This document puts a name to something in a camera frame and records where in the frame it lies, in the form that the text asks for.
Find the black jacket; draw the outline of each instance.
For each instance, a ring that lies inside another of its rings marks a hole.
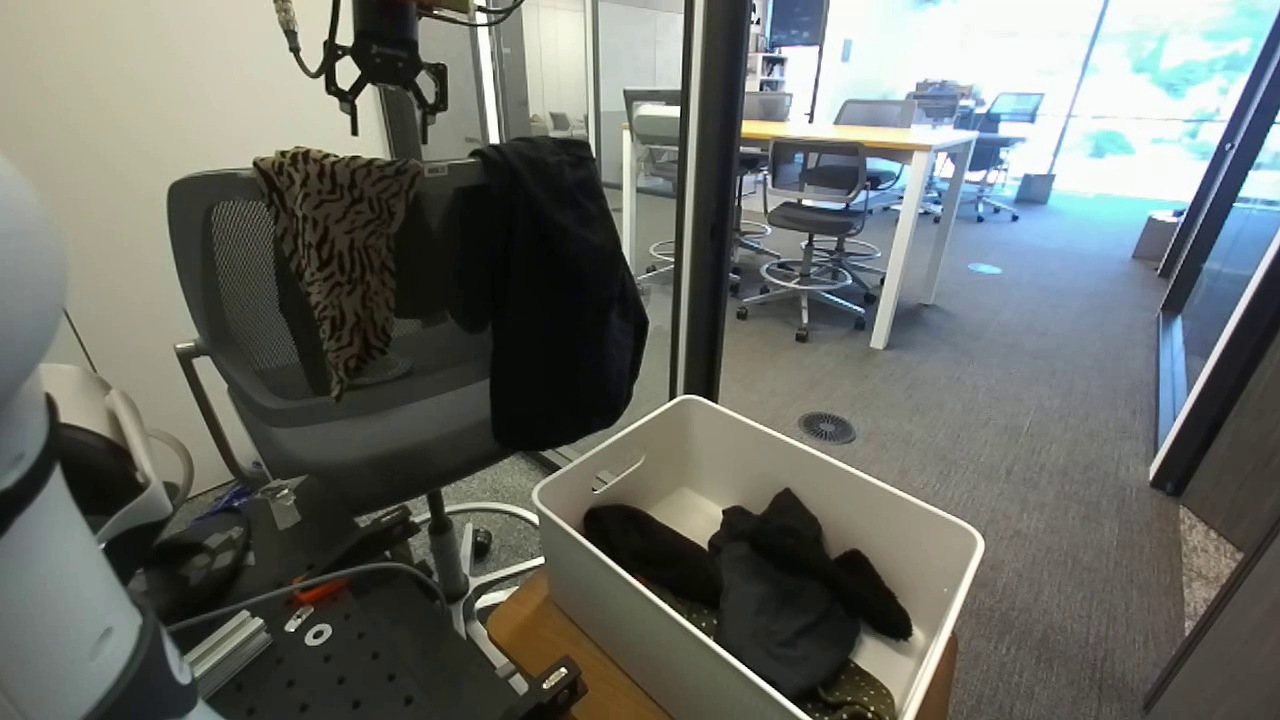
[[[475,151],[487,185],[466,200],[479,296],[491,326],[491,431],[540,451],[619,420],[640,378],[646,315],[583,142],[521,138]]]

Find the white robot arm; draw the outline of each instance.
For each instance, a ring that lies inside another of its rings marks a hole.
[[[210,718],[57,468],[37,369],[64,286],[38,200],[0,156],[0,718]]]

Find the wooden surface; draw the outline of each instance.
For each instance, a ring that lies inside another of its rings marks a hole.
[[[667,718],[656,701],[646,701],[553,600],[548,576],[526,576],[507,605],[487,616],[487,640],[511,656],[522,675],[548,672],[560,656],[573,656],[583,672],[587,695],[573,708],[576,720],[651,720]],[[951,703],[959,646],[951,635],[927,695],[921,703],[921,720],[944,720]]]
[[[745,120],[745,142],[751,142],[751,146],[808,146],[808,148],[859,146],[859,148],[870,148],[870,151],[930,151],[930,148],[972,146],[974,134]]]

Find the white plastic bin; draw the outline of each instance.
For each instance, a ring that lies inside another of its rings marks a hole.
[[[912,640],[865,630],[851,662],[893,690],[899,718],[916,718],[982,557],[980,534],[694,395],[536,484],[553,597],[676,720],[802,718],[580,537],[590,504],[633,504],[708,545],[721,509],[764,511],[779,489],[811,509],[830,557],[867,554],[912,612]]]

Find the white desk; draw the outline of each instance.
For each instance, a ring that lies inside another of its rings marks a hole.
[[[906,159],[906,198],[899,204],[899,222],[889,246],[882,262],[882,289],[878,289],[878,313],[870,326],[870,350],[889,350],[897,304],[899,304],[899,286],[906,273],[921,208],[923,208],[923,189],[930,178],[930,165],[941,151],[951,156],[954,173],[966,173],[972,159],[972,142],[974,134],[951,134],[951,128],[856,128],[856,125],[766,125],[766,120],[745,120],[741,142],[749,146],[787,146],[787,148],[865,148],[870,156],[904,156]],[[941,236],[927,252],[927,300],[937,296],[937,278],[944,263],[944,248],[954,225],[954,204],[959,204],[959,185],[947,185],[944,198],[944,218],[941,218]],[[622,134],[622,252],[635,262],[635,142]]]

